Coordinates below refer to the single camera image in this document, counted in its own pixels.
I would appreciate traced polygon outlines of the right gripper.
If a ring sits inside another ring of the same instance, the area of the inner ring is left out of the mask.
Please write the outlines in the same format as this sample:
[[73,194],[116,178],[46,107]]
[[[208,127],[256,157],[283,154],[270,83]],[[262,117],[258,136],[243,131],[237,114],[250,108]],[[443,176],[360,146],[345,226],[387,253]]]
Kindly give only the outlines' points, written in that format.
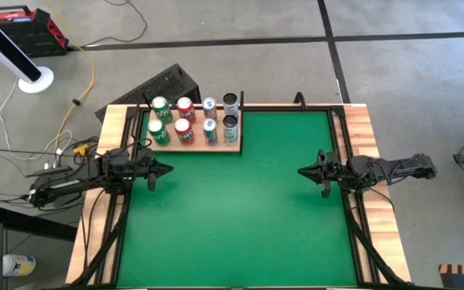
[[[338,153],[336,151],[325,152],[320,149],[317,153],[318,163],[318,184],[322,185],[321,196],[329,197],[331,193],[332,181],[337,182],[341,189],[352,190],[353,179],[346,165],[340,162]],[[303,168],[299,168],[297,171],[304,177],[315,181],[316,175],[310,172],[314,172],[317,169],[316,164],[312,164]]]

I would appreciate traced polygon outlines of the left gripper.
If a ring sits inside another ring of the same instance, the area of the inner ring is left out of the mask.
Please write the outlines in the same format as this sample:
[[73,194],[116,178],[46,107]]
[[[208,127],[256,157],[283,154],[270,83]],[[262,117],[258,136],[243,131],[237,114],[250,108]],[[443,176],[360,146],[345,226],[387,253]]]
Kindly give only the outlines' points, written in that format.
[[168,174],[173,166],[155,161],[153,151],[143,147],[137,150],[135,157],[135,175],[144,178],[147,181],[149,191],[155,190],[156,177]]

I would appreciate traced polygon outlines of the green Sprite can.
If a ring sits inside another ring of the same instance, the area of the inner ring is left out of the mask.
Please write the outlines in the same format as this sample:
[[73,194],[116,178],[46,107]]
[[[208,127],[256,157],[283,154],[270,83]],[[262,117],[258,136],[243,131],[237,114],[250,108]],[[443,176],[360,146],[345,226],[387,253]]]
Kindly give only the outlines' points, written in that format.
[[166,98],[158,96],[151,102],[156,117],[164,124],[171,123],[173,120],[171,107]]
[[148,123],[147,129],[153,140],[159,146],[167,146],[170,143],[171,137],[167,131],[167,128],[159,119],[151,120]]

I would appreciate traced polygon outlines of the red Fanta can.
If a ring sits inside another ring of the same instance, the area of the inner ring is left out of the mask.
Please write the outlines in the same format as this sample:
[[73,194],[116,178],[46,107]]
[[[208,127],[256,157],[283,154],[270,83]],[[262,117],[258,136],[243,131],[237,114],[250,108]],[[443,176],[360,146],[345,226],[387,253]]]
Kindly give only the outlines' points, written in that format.
[[192,128],[192,123],[186,118],[180,118],[176,120],[175,132],[180,141],[184,146],[189,146],[194,143],[194,133]]
[[176,102],[176,108],[178,110],[180,118],[188,120],[191,124],[193,124],[197,120],[193,102],[190,98],[179,98]]

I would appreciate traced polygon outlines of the blue silver Red Bull can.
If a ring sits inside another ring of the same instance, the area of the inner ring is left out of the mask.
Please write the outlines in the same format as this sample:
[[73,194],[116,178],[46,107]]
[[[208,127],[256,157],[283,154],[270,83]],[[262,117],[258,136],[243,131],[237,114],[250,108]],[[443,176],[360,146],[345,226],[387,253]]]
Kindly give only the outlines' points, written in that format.
[[205,142],[208,146],[218,143],[217,123],[213,118],[207,118],[202,123]]
[[202,101],[202,108],[204,111],[204,116],[206,118],[211,118],[214,121],[218,119],[216,101],[212,97],[207,97]]

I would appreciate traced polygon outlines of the white Celsius Arctic Vibe can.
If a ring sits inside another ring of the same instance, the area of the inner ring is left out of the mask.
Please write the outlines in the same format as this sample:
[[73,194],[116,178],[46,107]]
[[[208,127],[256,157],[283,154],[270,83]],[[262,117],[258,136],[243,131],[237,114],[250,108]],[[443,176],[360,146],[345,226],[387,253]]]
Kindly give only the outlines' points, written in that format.
[[224,141],[227,146],[232,146],[238,141],[238,119],[233,115],[227,115],[223,119]]
[[226,116],[239,116],[239,98],[234,93],[227,93],[223,96],[223,108]]

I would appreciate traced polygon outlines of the black mesh computer case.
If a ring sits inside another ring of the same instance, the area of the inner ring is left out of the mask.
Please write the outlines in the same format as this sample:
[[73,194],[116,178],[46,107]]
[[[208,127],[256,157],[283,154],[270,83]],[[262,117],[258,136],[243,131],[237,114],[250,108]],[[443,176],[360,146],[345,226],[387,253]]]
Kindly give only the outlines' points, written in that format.
[[181,97],[188,97],[196,104],[201,103],[198,84],[179,64],[174,64],[110,104],[146,104],[151,103],[155,97],[164,97],[170,104],[175,103]]

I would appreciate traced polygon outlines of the green table mat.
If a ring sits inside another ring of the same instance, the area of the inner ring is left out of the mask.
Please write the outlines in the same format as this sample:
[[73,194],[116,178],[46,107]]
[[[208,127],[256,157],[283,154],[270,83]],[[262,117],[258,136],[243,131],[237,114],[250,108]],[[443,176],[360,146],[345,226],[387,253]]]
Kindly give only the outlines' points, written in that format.
[[324,112],[247,112],[242,153],[159,153],[172,171],[135,181],[118,285],[356,284],[338,187],[298,173],[332,148]]

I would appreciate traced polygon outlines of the black floor beam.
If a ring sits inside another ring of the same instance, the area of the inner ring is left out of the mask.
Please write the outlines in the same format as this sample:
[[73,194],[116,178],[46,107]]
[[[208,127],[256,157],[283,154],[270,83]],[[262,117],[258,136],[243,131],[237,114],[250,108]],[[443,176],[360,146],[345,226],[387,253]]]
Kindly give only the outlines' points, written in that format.
[[55,238],[74,242],[77,228],[41,217],[29,216],[23,213],[0,208],[0,224],[6,230],[13,230],[45,238]]

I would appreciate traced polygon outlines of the white wipes canister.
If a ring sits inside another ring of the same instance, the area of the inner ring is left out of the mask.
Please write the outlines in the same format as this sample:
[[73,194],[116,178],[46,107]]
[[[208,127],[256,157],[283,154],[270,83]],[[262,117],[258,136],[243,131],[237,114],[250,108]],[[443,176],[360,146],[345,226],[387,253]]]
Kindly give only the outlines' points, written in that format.
[[29,276],[36,266],[36,260],[30,255],[4,255],[2,257],[2,275],[4,277]]

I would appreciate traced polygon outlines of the red black toolbox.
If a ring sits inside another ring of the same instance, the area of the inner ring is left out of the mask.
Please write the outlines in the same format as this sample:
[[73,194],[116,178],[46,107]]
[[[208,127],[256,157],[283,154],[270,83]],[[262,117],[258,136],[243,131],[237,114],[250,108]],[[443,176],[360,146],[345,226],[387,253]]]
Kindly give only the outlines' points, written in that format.
[[39,8],[0,6],[0,29],[30,58],[64,56],[68,51],[69,40]]

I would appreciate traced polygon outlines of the white tower fan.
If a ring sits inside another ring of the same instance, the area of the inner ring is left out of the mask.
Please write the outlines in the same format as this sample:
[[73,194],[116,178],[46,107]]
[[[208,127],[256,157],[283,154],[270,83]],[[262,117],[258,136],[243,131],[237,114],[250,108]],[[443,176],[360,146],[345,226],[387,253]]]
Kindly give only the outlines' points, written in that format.
[[54,73],[36,66],[31,59],[0,29],[0,62],[13,72],[24,93],[39,93],[54,81]]

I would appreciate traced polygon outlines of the black aluminium table frame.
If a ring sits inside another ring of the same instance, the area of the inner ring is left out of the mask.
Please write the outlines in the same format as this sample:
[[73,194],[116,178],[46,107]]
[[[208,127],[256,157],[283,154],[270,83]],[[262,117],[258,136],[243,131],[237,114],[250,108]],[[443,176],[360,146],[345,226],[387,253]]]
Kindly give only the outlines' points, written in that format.
[[[329,119],[330,136],[333,142],[331,151],[340,151],[342,158],[351,157],[353,154],[377,155],[378,153],[370,118],[364,105],[310,105],[306,109],[301,109],[295,104],[250,104],[246,106],[244,115],[247,112],[324,112]],[[244,115],[242,117],[243,131],[240,153],[243,151]],[[373,191],[361,197],[350,196],[339,187],[338,189],[342,197],[354,260],[356,284],[351,286],[358,286],[365,282],[379,282],[383,278],[375,268],[374,260],[367,255],[361,243],[354,236],[352,229],[356,224],[362,225],[365,237],[371,240],[387,265],[401,279],[408,280],[410,274],[396,226],[396,218],[390,205],[384,200],[387,195],[385,185],[378,184]],[[96,289],[131,290],[133,288],[144,288],[146,290],[168,290],[169,288],[179,288],[180,290],[196,290],[198,288],[225,288],[230,290],[240,288],[242,290],[252,290],[254,288],[272,288],[274,290],[283,290],[285,288],[339,286],[121,287],[118,285],[118,274],[130,204],[131,194],[127,197],[110,198],[103,196],[96,189],[87,193],[83,209],[84,219],[79,226],[78,232],[79,234],[87,234],[90,240],[88,242],[81,238],[76,240],[68,268],[68,283],[74,282],[81,276],[84,260],[92,259],[96,255],[97,251],[102,247],[103,238],[108,231],[107,226],[110,223],[115,223],[119,227],[118,237],[110,247],[106,257],[101,261],[97,272],[89,281],[91,286]]]

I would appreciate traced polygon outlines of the wooden shelf black metal frame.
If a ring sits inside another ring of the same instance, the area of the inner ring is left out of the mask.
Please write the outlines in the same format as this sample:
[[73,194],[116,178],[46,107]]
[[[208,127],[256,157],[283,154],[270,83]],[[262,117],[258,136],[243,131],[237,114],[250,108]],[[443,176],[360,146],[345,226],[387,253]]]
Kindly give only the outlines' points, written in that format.
[[153,141],[153,137],[149,130],[147,130],[146,138],[151,139],[153,142],[149,146],[150,149],[153,151],[159,152],[241,152],[242,146],[242,131],[243,131],[243,124],[242,124],[242,117],[244,113],[242,109],[244,108],[244,92],[240,93],[239,96],[239,105],[238,105],[238,129],[237,134],[238,137],[236,138],[235,143],[226,144],[225,141],[225,126],[223,123],[223,119],[225,118],[226,114],[223,109],[223,104],[217,105],[217,144],[216,145],[208,145],[205,142],[205,136],[203,132],[203,124],[204,124],[204,112],[202,104],[195,105],[195,115],[197,116],[196,122],[192,125],[195,141],[189,145],[183,145],[180,140],[178,139],[175,131],[175,121],[179,119],[178,113],[174,113],[173,122],[167,124],[166,130],[170,137],[170,142],[167,145],[159,145],[155,141]]

